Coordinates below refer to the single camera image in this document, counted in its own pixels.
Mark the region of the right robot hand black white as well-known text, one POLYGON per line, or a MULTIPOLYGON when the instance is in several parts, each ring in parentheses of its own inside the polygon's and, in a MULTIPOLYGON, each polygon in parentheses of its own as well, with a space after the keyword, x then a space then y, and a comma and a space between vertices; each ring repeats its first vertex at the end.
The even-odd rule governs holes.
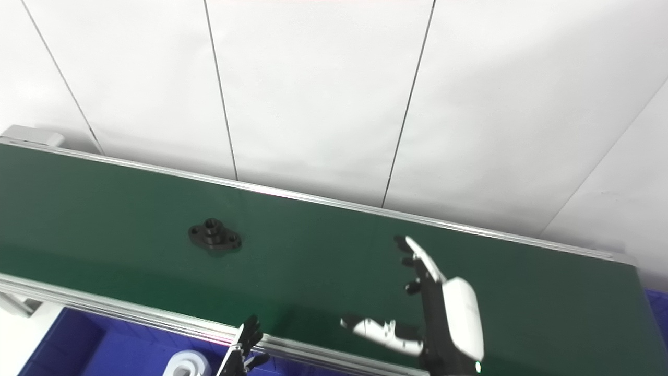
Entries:
POLYGON ((484 359, 484 336, 474 288, 463 278, 446 278, 436 262, 408 236, 394 238, 407 257, 402 264, 416 277, 405 292, 421 298, 424 331, 396 320, 378 321, 344 314, 340 325, 362 338, 395 352, 415 357, 431 375, 479 375, 484 359))

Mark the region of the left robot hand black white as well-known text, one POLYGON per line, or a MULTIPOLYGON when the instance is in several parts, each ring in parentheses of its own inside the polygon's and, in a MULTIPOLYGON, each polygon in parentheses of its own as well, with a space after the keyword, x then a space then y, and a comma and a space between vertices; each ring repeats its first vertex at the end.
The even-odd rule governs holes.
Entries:
POLYGON ((251 355, 251 350, 264 338, 258 316, 252 314, 238 329, 238 333, 227 349, 217 375, 247 375, 253 369, 270 361, 270 355, 260 352, 251 355))

